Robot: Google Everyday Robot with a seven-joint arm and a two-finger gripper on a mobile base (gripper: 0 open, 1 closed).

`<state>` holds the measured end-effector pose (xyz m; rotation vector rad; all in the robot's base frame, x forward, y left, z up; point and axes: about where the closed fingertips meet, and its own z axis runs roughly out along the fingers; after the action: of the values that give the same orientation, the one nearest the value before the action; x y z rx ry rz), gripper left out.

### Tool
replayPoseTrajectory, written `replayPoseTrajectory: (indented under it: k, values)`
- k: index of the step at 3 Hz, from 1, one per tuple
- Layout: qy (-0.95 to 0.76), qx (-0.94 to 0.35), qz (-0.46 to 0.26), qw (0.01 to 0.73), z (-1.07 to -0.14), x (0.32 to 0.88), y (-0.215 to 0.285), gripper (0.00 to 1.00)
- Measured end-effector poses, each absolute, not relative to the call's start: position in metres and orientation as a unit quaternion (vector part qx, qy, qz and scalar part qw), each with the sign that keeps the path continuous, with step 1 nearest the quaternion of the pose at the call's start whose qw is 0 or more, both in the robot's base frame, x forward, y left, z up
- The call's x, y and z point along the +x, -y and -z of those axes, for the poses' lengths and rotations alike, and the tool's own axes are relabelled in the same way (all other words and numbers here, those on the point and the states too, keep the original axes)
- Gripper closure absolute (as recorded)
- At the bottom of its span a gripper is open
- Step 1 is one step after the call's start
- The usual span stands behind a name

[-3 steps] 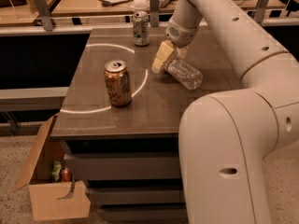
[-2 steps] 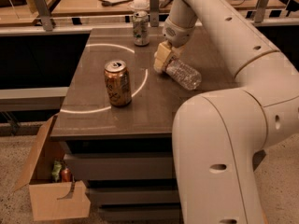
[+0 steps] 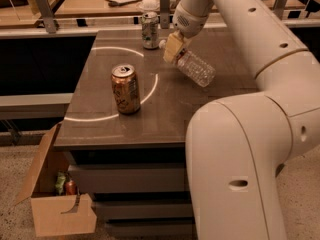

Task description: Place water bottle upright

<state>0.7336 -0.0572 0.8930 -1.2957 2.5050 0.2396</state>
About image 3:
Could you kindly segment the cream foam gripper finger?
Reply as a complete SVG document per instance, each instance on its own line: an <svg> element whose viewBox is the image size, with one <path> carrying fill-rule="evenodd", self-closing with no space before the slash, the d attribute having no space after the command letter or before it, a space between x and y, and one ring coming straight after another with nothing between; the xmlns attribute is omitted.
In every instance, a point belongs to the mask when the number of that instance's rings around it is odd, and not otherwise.
<svg viewBox="0 0 320 240"><path fill-rule="evenodd" d="M180 31L171 33L165 43L164 60L167 63L174 64L180 57L180 53L186 46L184 36Z"/></svg>

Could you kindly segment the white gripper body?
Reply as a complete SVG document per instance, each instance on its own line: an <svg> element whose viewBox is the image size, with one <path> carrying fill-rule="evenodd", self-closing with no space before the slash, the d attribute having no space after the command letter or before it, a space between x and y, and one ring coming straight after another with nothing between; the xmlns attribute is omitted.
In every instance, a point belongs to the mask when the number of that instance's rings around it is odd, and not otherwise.
<svg viewBox="0 0 320 240"><path fill-rule="evenodd" d="M179 3L174 12L172 23L176 31L179 31L185 38L190 39L199 34L207 19L207 15L197 16L191 14Z"/></svg>

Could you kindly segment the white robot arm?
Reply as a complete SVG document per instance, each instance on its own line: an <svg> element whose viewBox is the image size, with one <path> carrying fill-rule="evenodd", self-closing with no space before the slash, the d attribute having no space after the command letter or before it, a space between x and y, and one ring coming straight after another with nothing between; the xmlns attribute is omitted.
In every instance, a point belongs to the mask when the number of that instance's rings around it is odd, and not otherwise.
<svg viewBox="0 0 320 240"><path fill-rule="evenodd" d="M286 160L319 143L320 65L261 0L181 0L171 61L217 8L256 84L193 115L185 148L199 240L287 240L276 184Z"/></svg>

